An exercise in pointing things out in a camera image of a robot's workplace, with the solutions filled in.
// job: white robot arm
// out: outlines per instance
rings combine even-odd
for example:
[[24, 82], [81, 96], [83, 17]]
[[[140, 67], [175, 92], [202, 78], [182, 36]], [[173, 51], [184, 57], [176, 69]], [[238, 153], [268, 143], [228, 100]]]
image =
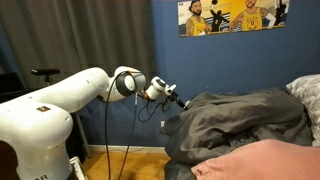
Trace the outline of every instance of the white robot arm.
[[170, 96], [175, 88], [158, 77], [146, 91], [145, 84], [145, 76], [133, 68], [119, 67], [112, 78], [100, 68], [90, 68], [0, 104], [0, 140], [15, 150], [20, 179], [72, 179], [73, 168], [65, 147], [73, 127], [70, 113], [97, 96], [111, 102], [137, 92], [155, 100], [161, 94]]

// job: gray blanket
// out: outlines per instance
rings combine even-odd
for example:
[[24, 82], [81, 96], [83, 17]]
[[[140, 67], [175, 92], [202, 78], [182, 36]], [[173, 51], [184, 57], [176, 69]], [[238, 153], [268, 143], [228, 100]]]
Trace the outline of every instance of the gray blanket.
[[166, 179], [194, 179], [192, 166], [263, 139], [312, 144], [304, 106], [280, 89], [247, 95], [202, 93], [188, 107], [160, 130], [170, 136]]

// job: framed poster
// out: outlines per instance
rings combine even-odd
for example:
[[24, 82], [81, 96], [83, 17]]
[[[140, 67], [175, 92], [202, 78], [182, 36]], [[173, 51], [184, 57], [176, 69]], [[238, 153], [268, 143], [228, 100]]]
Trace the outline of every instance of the framed poster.
[[290, 0], [193, 0], [178, 2], [180, 37], [285, 27]]

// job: gray curtain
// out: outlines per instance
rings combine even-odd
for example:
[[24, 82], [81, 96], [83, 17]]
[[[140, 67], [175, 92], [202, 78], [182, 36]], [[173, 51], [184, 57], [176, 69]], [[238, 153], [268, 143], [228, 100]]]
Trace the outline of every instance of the gray curtain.
[[90, 67], [156, 74], [151, 0], [0, 0], [0, 21], [28, 87], [31, 69], [59, 69], [52, 83]]

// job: wall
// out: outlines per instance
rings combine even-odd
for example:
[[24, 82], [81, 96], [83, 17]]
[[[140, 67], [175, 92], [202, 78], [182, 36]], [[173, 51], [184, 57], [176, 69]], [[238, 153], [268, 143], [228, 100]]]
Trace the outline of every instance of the wall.
[[[177, 84], [182, 100], [209, 91], [251, 92], [281, 88], [294, 78], [320, 73], [320, 1], [292, 0], [285, 28], [179, 38], [177, 2], [153, 0], [158, 75], [168, 84]], [[109, 144], [126, 145], [134, 115], [134, 98], [110, 103]], [[143, 106], [139, 101], [138, 110]], [[93, 101], [82, 116], [90, 144], [104, 144], [105, 105]], [[148, 123], [136, 123], [133, 145], [163, 146], [158, 134], [160, 121], [178, 114], [171, 105]]]

